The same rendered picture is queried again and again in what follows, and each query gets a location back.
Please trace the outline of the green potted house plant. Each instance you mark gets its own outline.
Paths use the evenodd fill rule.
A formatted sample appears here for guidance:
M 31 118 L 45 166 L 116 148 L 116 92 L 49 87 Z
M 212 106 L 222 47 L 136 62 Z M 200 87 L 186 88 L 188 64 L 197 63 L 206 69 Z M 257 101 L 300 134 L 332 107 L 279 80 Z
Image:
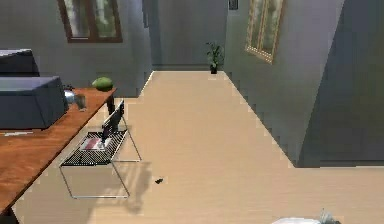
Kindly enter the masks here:
M 216 42 L 207 42 L 206 45 L 208 46 L 206 55 L 210 65 L 210 72 L 216 74 L 224 60 L 223 47 Z

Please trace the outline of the brown wooden table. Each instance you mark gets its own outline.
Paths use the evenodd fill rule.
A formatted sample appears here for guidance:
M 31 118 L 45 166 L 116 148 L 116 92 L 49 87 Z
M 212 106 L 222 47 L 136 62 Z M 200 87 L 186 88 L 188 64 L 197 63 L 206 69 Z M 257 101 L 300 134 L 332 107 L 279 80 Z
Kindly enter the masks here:
M 112 108 L 115 91 L 75 89 L 86 97 L 85 112 L 71 106 L 48 129 L 0 137 L 0 224 L 19 224 L 12 206 L 104 104 Z

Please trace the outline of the dark grey box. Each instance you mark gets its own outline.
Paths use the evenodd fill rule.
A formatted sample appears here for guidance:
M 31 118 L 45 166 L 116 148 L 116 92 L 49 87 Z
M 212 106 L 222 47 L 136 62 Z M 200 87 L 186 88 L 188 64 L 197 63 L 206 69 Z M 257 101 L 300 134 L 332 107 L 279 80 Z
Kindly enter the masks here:
M 31 49 L 0 49 L 0 77 L 39 77 Z

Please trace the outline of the black mesh metal chair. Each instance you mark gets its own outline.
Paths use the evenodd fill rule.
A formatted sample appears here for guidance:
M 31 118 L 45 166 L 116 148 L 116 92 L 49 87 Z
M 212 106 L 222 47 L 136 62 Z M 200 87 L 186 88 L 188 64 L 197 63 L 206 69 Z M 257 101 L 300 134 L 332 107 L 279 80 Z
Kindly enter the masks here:
M 141 162 L 142 156 L 131 135 L 127 121 L 124 117 L 125 101 L 121 100 L 114 111 L 103 121 L 100 131 L 88 131 L 68 156 L 60 163 L 59 170 L 67 191 L 73 199 L 111 199 L 129 198 L 130 192 L 117 170 L 116 163 Z M 129 137 L 135 152 L 136 159 L 120 160 L 118 153 L 121 150 L 126 137 Z M 64 167 L 97 167 L 111 165 L 120 184 L 124 189 L 123 195 L 75 195 L 68 183 L 68 178 L 63 172 Z

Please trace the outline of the gold framed window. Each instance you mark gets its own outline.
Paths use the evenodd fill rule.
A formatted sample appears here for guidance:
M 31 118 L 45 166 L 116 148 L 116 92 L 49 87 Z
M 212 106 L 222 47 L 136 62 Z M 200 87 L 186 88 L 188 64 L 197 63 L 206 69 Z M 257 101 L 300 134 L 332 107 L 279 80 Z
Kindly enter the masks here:
M 245 51 L 272 64 L 285 0 L 250 0 Z

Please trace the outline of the grey box appliance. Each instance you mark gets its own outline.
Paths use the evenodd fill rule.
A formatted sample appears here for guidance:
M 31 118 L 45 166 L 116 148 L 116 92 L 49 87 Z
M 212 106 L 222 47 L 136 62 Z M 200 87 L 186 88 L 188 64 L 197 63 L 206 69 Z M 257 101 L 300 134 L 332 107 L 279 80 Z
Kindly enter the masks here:
M 68 109 L 58 76 L 0 77 L 0 130 L 46 129 Z

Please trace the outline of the green round fruit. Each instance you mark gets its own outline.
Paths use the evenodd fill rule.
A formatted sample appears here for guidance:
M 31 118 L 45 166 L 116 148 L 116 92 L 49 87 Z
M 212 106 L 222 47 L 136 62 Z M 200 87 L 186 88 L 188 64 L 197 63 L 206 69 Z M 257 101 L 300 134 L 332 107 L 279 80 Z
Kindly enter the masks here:
M 113 82 L 108 77 L 99 77 L 92 82 L 92 86 L 98 91 L 110 91 L 113 88 Z

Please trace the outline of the flat white table item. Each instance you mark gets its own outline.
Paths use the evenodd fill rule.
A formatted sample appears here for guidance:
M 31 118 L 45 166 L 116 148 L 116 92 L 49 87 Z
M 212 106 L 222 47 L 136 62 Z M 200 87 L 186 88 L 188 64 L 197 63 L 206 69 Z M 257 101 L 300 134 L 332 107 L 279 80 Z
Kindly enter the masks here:
M 26 131 L 26 132 L 4 132 L 3 135 L 4 136 L 18 136 L 18 135 L 27 135 L 27 134 L 33 134 L 33 132 L 29 132 L 29 131 Z

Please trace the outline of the brown framed window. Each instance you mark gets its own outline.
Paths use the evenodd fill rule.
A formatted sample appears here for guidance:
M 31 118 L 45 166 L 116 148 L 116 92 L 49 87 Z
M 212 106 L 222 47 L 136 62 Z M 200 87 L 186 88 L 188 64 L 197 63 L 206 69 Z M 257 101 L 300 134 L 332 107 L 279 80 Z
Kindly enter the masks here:
M 68 43 L 122 43 L 117 0 L 57 0 Z

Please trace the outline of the red and white book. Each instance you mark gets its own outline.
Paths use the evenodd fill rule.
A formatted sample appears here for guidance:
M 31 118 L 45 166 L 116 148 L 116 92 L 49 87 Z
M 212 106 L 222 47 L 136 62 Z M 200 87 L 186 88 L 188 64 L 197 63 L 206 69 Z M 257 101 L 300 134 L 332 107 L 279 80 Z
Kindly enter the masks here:
M 102 141 L 101 138 L 86 138 L 80 145 L 80 149 L 85 151 L 105 150 L 110 141 L 110 138 L 107 138 L 105 141 Z

